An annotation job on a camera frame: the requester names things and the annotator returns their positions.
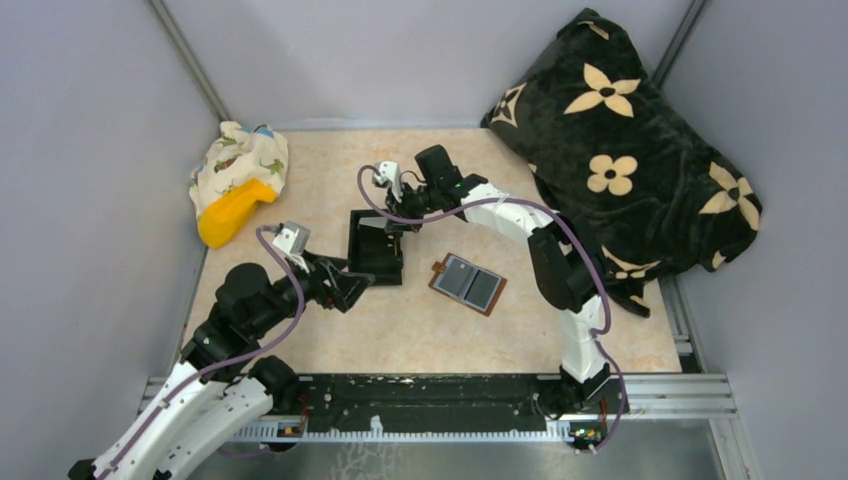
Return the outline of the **black credit card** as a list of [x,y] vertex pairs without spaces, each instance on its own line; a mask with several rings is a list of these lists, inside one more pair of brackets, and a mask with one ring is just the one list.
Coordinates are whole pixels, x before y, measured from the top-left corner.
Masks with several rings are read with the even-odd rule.
[[380,217],[363,217],[358,221],[359,228],[371,228],[379,231],[384,231],[387,225],[387,220]]

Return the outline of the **brown leather card holder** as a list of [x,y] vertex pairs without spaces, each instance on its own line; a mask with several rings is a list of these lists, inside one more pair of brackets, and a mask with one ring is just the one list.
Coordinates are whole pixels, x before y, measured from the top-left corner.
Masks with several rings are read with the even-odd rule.
[[[453,259],[459,259],[474,269],[473,275],[469,278],[464,291],[459,297],[447,294],[438,286],[446,266],[449,265]],[[455,301],[456,303],[485,317],[489,317],[492,314],[506,285],[508,284],[508,280],[505,277],[482,268],[453,253],[448,253],[443,260],[436,261],[432,265],[431,270],[433,271],[433,277],[428,284],[430,289],[439,292],[452,301]]]

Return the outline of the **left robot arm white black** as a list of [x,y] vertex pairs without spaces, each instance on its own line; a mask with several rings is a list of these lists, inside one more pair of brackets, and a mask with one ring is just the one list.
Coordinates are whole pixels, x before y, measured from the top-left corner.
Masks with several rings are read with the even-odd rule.
[[186,479],[245,425],[274,409],[298,407],[299,377],[260,347],[308,302],[347,312],[374,283],[347,262],[307,254],[272,282],[264,267],[233,267],[209,316],[183,348],[163,386],[106,452],[77,461],[71,479]]

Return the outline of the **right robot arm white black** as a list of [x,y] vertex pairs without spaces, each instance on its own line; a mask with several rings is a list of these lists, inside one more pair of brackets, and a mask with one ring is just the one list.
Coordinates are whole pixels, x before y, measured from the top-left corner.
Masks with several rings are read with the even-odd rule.
[[423,176],[417,187],[403,180],[395,162],[373,167],[373,184],[386,191],[383,217],[418,227],[455,216],[526,245],[537,289],[560,313],[565,388],[577,402],[596,396],[611,375],[599,338],[609,332],[612,314],[605,257],[591,228],[577,217],[511,196],[483,176],[463,175],[441,145],[421,151],[415,161]]

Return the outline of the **black plastic card tray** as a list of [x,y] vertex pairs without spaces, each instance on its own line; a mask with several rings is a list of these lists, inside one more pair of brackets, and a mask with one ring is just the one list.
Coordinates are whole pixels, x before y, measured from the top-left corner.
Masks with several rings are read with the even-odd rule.
[[384,231],[359,228],[358,221],[363,217],[384,218],[373,210],[350,211],[348,270],[374,275],[374,286],[401,286],[404,268],[402,238],[395,240],[387,236]]

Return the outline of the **grey card in holder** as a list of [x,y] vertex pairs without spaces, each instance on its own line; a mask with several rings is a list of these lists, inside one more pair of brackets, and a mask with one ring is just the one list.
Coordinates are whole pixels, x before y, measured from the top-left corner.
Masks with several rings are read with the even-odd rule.
[[467,263],[453,259],[441,276],[438,283],[440,289],[449,295],[459,297],[465,289],[469,278],[473,275],[474,269]]

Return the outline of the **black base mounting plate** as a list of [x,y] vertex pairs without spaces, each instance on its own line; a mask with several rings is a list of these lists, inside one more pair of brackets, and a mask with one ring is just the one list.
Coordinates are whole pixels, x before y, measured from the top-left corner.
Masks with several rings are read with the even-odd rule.
[[291,381],[270,412],[295,417],[314,434],[541,433],[578,415],[579,436],[597,440],[629,409],[613,374],[586,402],[569,394],[562,373],[310,374]]

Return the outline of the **dinosaur print yellow cloth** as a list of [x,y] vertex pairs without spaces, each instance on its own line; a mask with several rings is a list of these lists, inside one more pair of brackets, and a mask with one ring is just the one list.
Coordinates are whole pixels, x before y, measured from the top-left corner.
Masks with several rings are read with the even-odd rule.
[[201,241],[210,249],[229,243],[260,204],[280,196],[288,172],[289,144],[281,133],[221,122],[189,181]]

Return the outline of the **black floral plush blanket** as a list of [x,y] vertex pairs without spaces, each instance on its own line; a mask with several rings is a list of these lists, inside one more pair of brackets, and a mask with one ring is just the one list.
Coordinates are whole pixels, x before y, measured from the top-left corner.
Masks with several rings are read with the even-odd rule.
[[609,296],[646,317],[646,285],[715,271],[755,240],[763,206],[745,175],[663,98],[628,33],[586,8],[484,114],[542,199],[585,219]]

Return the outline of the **aluminium front rail frame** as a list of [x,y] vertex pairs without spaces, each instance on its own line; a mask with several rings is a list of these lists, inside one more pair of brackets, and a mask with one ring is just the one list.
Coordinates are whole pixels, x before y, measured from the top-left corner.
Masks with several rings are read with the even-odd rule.
[[611,378],[591,406],[568,408],[554,374],[301,377],[286,414],[244,424],[234,442],[571,442],[626,421],[732,419],[719,374]]

